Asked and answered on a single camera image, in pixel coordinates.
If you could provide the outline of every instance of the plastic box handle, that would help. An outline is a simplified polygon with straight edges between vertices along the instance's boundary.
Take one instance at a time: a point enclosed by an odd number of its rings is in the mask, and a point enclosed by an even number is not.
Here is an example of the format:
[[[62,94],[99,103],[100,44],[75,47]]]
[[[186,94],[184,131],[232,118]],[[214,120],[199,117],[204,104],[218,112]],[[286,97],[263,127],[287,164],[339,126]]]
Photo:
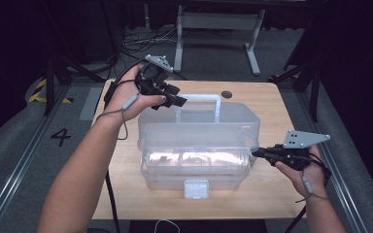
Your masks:
[[[179,94],[179,96],[189,100],[215,100],[215,117],[220,117],[220,96],[217,94]],[[181,114],[181,107],[175,108],[177,116]]]

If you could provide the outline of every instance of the hand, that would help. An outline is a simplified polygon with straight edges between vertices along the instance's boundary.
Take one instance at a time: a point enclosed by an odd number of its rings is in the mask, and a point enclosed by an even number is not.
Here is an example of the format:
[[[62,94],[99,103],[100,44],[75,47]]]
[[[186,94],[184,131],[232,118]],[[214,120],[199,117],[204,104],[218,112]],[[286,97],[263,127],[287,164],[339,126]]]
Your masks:
[[[120,83],[124,81],[135,80],[138,72],[142,69],[143,65],[138,64],[130,69],[122,79]],[[132,96],[137,95],[139,92],[138,88],[135,85],[135,82],[128,82],[120,84],[114,92],[114,95],[105,109],[105,113],[110,111],[119,110],[122,108],[122,105],[128,101]],[[125,120],[130,120],[137,115],[139,115],[144,109],[151,106],[156,106],[164,103],[166,97],[164,95],[142,95],[139,94],[137,100],[124,111]],[[121,113],[112,114],[110,116],[121,118]]]
[[[310,147],[309,153],[321,158],[320,151],[318,150],[318,147],[316,145],[312,145]],[[293,170],[282,162],[277,162],[275,166],[292,181],[293,186],[299,194],[301,194],[303,197],[307,197],[310,195],[310,193],[307,191],[307,188],[305,187],[304,182],[302,181],[302,172]],[[326,197],[326,191],[323,184],[323,172],[322,168],[319,165],[312,162],[310,166],[308,166],[304,170],[304,177],[306,177],[310,182],[310,185],[314,189],[315,194]]]

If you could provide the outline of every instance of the metal rail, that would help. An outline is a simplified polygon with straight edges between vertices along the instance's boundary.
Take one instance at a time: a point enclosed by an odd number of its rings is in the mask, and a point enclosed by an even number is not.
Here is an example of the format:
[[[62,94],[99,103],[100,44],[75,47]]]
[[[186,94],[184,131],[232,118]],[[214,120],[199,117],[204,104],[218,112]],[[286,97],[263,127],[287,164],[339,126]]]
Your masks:
[[[51,123],[51,120],[55,115],[60,103],[65,98],[68,89],[69,86],[66,85],[62,85],[59,87],[59,90],[57,91],[55,97],[55,105],[53,106],[53,109],[47,116],[44,116],[42,118],[37,129],[35,130],[34,135],[32,136],[32,139],[30,140],[28,146],[23,152],[22,157],[17,163],[17,166],[15,167],[13,173],[9,176],[7,182],[5,183],[0,194],[0,219],[2,218],[2,215],[5,213],[6,209],[11,203],[12,198],[17,192],[17,188],[19,187],[20,182],[22,181],[29,165],[35,157],[36,150],[42,141],[42,136],[44,135],[49,124]]]
[[[301,104],[302,110],[305,116],[308,118],[308,122],[313,129],[314,133],[322,134],[320,126],[315,123],[309,113],[309,102],[307,97],[304,93],[296,93],[297,99]],[[335,190],[338,194],[338,197],[343,205],[344,211],[347,214],[348,221],[352,226],[354,232],[361,233],[361,232],[368,232],[365,227],[365,224],[362,220],[361,215],[356,208],[356,204],[351,196],[351,192],[347,187],[346,182],[341,176],[341,172],[339,171],[337,164],[332,156],[331,151],[326,142],[319,144],[319,147],[322,152],[322,160],[325,162],[326,166],[331,170],[332,176],[331,181],[334,184]]]

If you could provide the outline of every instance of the finger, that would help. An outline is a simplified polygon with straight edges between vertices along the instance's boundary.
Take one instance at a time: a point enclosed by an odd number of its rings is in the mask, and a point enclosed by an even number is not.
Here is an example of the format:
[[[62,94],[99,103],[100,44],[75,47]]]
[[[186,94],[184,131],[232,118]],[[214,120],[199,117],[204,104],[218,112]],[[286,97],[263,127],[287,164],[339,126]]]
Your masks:
[[[308,152],[315,155],[318,158],[321,158],[320,150],[318,149],[317,145],[310,146],[310,149],[308,150]]]
[[[138,75],[139,71],[142,69],[143,64],[137,64],[132,67],[125,75],[123,75],[122,80],[135,80],[135,77]]]
[[[275,167],[292,181],[295,181],[300,177],[298,171],[293,170],[292,168],[288,167],[286,164],[282,162],[276,162]]]
[[[143,108],[157,106],[160,104],[165,103],[166,96],[165,95],[141,95],[139,97],[140,104]]]

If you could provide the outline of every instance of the wooden table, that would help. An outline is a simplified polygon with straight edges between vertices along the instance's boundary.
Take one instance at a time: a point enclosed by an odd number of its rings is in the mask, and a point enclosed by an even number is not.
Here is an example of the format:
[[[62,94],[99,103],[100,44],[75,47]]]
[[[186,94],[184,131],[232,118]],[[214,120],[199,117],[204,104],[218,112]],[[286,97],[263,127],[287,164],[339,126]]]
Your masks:
[[[104,109],[103,95],[95,118]],[[272,147],[284,141],[293,129],[278,88],[272,83],[231,83],[168,81],[180,93],[218,94],[229,90],[225,102],[246,104],[260,118],[259,145]],[[249,176],[236,190],[211,190],[209,199],[184,198],[183,190],[151,190],[140,172],[142,153],[137,149],[138,119],[127,122],[129,136],[118,141],[110,165],[110,176],[119,219],[233,219],[295,217],[303,208],[302,199],[291,182],[265,159],[259,158]],[[93,219],[111,219],[112,211],[106,185]]]

